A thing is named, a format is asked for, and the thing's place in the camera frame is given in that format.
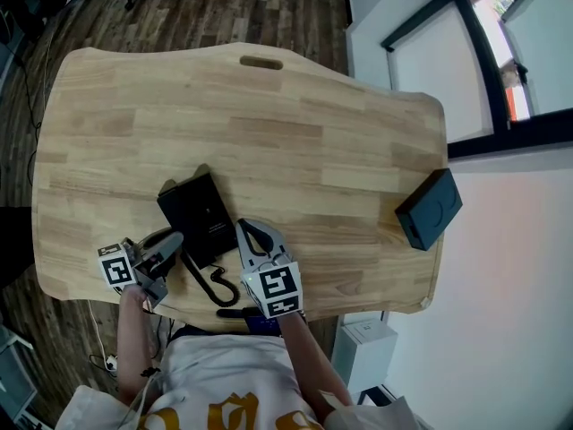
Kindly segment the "person's left forearm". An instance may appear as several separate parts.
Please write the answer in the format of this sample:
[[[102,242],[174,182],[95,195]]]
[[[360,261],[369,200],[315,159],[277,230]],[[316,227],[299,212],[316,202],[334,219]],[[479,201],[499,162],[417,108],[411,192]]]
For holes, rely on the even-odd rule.
[[[129,405],[145,386],[141,374],[151,368],[150,320],[143,311],[147,295],[138,285],[126,286],[119,303],[117,383],[119,400]]]

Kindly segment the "white metal rack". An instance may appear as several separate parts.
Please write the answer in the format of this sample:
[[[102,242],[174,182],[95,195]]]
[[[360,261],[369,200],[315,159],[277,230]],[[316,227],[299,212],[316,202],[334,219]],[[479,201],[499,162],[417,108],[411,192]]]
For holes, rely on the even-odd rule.
[[[20,359],[18,346],[34,350],[30,342],[0,323],[0,407],[14,423],[38,392]]]

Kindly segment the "black window frame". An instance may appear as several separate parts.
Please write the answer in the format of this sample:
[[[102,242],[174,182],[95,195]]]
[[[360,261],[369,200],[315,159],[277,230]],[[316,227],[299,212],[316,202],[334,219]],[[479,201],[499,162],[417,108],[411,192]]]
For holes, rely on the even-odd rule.
[[[430,0],[381,46],[440,99],[450,160],[573,150],[573,0]]]

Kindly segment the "black square box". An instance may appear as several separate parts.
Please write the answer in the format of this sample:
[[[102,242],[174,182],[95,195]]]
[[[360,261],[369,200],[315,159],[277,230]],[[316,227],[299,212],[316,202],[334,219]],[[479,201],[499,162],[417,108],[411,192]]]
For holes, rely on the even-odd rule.
[[[396,209],[409,244],[428,251],[463,203],[449,168],[434,170]]]

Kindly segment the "person's right forearm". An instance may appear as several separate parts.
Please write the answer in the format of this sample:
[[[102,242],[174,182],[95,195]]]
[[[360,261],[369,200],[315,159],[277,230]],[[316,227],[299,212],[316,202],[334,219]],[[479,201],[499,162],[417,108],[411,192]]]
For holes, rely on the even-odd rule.
[[[332,367],[299,313],[280,316],[278,325],[304,400],[322,423],[334,410],[323,392],[334,395],[343,405],[352,404],[348,390]]]

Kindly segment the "white shirt with gold print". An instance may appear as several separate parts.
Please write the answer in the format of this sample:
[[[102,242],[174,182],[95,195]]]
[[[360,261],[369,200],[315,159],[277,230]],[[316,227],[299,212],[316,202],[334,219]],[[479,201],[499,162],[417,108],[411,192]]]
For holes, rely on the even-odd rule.
[[[333,410],[320,424],[281,338],[185,336],[132,404],[80,386],[56,430],[422,430],[405,399],[345,407],[324,397]]]

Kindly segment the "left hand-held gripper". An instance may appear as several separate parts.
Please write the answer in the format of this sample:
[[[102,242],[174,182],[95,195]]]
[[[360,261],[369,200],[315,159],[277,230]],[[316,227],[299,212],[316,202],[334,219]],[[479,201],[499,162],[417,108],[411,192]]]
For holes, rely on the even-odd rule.
[[[180,232],[157,232],[142,243],[126,237],[98,249],[98,265],[106,284],[114,290],[138,285],[155,308],[167,296],[167,275],[175,266],[175,252],[184,241]]]

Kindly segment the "dark blue device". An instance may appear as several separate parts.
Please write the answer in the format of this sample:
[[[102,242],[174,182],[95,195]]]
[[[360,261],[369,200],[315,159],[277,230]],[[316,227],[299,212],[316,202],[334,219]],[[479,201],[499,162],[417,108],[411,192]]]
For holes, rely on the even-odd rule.
[[[242,316],[251,335],[279,337],[281,331],[274,318],[266,318],[258,307],[246,307]]]

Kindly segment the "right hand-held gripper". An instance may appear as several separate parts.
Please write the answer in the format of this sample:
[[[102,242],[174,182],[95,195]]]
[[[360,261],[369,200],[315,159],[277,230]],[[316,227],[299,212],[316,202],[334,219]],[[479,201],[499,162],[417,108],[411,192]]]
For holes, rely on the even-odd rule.
[[[301,274],[282,234],[267,223],[239,219],[235,225],[243,265],[241,281],[266,319],[301,311]]]

